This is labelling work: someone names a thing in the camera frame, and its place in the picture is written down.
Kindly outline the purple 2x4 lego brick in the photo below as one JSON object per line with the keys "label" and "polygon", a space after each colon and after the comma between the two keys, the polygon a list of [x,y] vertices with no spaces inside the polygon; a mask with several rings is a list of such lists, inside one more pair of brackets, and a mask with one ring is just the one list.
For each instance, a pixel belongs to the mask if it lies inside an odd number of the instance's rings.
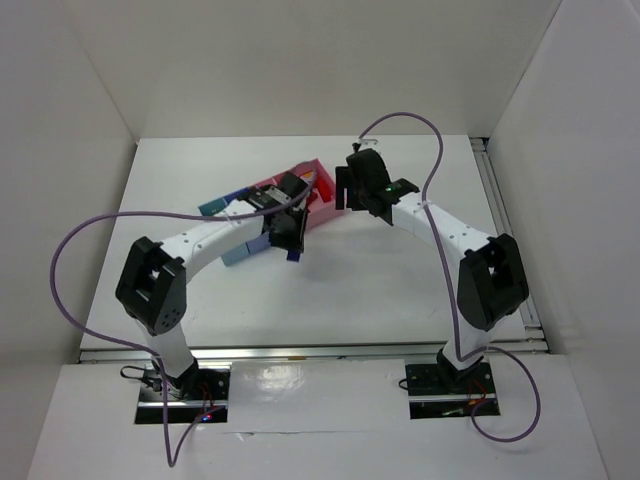
{"label": "purple 2x4 lego brick", "polygon": [[299,262],[302,252],[299,250],[290,250],[287,252],[286,260],[290,262]]}

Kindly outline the red lego with side studs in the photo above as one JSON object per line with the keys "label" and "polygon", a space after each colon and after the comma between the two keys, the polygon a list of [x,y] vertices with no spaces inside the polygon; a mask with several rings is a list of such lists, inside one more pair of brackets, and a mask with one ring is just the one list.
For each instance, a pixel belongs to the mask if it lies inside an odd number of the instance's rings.
{"label": "red lego with side studs", "polygon": [[332,189],[331,187],[324,181],[317,182],[317,190],[320,194],[320,197],[322,198],[322,201],[324,203],[328,203],[331,201],[332,198]]}

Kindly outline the red curved decorated lego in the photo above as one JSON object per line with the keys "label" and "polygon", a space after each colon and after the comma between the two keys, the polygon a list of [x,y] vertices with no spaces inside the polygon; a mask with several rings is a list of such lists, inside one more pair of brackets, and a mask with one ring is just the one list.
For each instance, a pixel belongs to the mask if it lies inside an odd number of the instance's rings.
{"label": "red curved decorated lego", "polygon": [[308,184],[313,184],[316,178],[316,174],[314,171],[309,171],[301,175],[301,179],[304,180]]}

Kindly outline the red 2x4 lego brick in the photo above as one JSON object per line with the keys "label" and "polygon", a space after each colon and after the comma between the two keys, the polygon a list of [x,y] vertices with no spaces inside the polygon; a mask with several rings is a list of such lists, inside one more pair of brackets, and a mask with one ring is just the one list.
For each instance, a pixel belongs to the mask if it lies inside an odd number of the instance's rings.
{"label": "red 2x4 lego brick", "polygon": [[318,199],[318,194],[316,192],[311,192],[307,198],[307,205],[312,205]]}

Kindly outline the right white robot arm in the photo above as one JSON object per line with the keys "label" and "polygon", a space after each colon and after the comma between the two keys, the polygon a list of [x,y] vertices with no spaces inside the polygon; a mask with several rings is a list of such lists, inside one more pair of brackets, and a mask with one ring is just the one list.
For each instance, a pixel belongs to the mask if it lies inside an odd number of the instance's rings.
{"label": "right white robot arm", "polygon": [[481,362],[500,322],[529,297],[516,240],[491,236],[421,196],[401,178],[393,181],[380,153],[360,143],[336,168],[336,208],[366,211],[436,249],[444,264],[453,338],[437,353],[438,374],[454,385]]}

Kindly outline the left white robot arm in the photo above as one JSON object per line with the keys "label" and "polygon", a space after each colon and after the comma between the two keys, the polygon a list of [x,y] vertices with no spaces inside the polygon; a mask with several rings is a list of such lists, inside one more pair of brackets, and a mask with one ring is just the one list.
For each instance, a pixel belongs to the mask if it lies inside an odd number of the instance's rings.
{"label": "left white robot arm", "polygon": [[287,171],[275,185],[230,194],[214,216],[191,229],[162,241],[143,236],[132,244],[115,295],[155,352],[154,368],[165,370],[180,396],[204,381],[180,325],[189,282],[218,258],[255,240],[286,251],[286,259],[297,262],[304,251],[315,177],[315,171]]}

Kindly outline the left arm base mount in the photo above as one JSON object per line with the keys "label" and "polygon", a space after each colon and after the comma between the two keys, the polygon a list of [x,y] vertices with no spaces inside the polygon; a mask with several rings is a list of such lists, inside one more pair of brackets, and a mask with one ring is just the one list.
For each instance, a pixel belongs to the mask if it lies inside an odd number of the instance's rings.
{"label": "left arm base mount", "polygon": [[[134,423],[160,425],[163,423],[161,376],[153,368],[127,365],[120,376],[139,384]],[[202,368],[201,379],[185,392],[172,386],[168,390],[168,423],[189,424],[198,415],[201,423],[226,423],[231,380],[229,367]]]}

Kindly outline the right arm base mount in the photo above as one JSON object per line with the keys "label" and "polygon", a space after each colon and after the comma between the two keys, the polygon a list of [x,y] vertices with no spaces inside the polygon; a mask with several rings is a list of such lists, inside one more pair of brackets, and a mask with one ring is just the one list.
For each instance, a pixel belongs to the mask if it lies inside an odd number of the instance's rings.
{"label": "right arm base mount", "polygon": [[451,419],[476,416],[499,416],[500,407],[488,362],[456,384],[446,384],[438,375],[436,364],[408,364],[398,387],[408,395],[409,413],[416,419]]}

